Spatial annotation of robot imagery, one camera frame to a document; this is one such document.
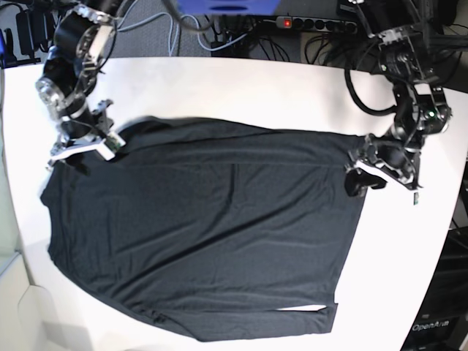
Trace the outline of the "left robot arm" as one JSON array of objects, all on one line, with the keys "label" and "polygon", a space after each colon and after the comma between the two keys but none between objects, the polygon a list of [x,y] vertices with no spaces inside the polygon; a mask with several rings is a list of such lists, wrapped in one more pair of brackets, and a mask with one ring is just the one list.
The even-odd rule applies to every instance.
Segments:
[{"label": "left robot arm", "polygon": [[377,47],[378,73],[393,85],[396,104],[384,110],[365,105],[352,84],[351,70],[344,79],[353,102],[371,116],[394,116],[381,137],[369,134],[364,144],[349,152],[350,163],[344,187],[350,197],[360,197],[367,189],[383,189],[387,182],[367,173],[360,165],[376,168],[405,189],[420,188],[420,154],[426,138],[444,132],[452,111],[445,93],[437,85],[425,24],[413,1],[354,1],[353,6]]}]

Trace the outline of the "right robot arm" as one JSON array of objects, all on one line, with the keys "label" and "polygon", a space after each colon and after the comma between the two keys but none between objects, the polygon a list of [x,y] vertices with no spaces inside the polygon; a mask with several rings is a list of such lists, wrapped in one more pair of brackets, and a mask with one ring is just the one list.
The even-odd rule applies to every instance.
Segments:
[{"label": "right robot arm", "polygon": [[112,130],[113,120],[107,117],[112,101],[102,100],[94,110],[87,102],[108,60],[105,46],[116,40],[122,7],[122,1],[79,1],[55,31],[42,75],[35,84],[58,129],[49,168],[64,163],[87,174],[85,153],[109,161],[125,145]]}]

